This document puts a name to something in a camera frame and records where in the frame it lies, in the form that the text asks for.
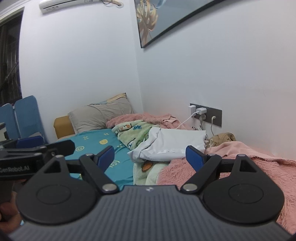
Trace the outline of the person's left hand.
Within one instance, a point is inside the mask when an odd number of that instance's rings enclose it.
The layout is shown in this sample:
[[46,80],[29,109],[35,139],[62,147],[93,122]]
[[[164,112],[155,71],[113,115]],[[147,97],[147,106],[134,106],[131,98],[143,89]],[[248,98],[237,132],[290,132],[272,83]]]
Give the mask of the person's left hand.
[[21,226],[22,217],[16,206],[17,193],[11,192],[11,200],[1,203],[1,231],[11,233]]

